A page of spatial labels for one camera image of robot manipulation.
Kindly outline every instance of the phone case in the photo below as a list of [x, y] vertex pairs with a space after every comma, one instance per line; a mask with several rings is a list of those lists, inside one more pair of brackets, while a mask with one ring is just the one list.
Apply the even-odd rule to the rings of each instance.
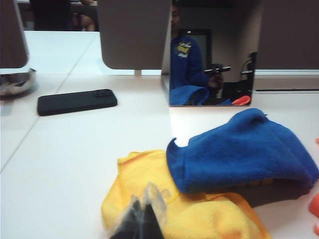
[[38, 98], [37, 111], [40, 116], [49, 116], [76, 111], [112, 107], [117, 99], [109, 89], [75, 92]]

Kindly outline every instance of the blue microfiber towel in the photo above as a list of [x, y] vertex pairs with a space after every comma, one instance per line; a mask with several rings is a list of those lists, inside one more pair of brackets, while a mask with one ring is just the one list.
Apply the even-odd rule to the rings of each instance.
[[193, 106], [201, 106], [208, 98], [209, 91], [205, 87], [182, 86], [169, 93], [169, 103], [172, 106], [182, 106], [191, 100]]
[[268, 120], [259, 109], [247, 109], [215, 129], [166, 151], [167, 164], [182, 193], [208, 192], [270, 178], [312, 187], [319, 171], [297, 137]]
[[218, 104], [218, 106], [231, 106], [232, 102], [230, 99], [227, 99], [225, 101], [223, 101], [222, 103]]

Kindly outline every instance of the red object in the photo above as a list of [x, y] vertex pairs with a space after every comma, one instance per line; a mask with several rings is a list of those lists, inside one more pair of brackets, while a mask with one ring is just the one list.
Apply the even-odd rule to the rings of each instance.
[[309, 205], [309, 211], [319, 217], [319, 193], [312, 199]]
[[232, 105], [234, 106], [244, 106], [250, 102], [250, 96], [242, 96], [239, 99], [235, 100]]
[[319, 236], [319, 228], [316, 224], [314, 225], [314, 232]]

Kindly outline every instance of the yellow microfiber towel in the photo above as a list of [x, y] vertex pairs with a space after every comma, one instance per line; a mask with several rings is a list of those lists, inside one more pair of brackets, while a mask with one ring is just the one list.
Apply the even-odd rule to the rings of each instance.
[[118, 160], [118, 176], [102, 204], [105, 226], [121, 214], [131, 196], [142, 198], [149, 182], [164, 198], [166, 239], [269, 239], [270, 236], [248, 203], [238, 194], [198, 193], [185, 195], [178, 191], [169, 173], [163, 150], [132, 152]]

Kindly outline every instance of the blue shirt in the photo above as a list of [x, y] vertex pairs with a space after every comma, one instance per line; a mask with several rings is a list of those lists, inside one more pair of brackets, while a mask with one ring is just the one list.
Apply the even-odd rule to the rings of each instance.
[[170, 45], [170, 90], [182, 86], [208, 87], [196, 41], [180, 35]]

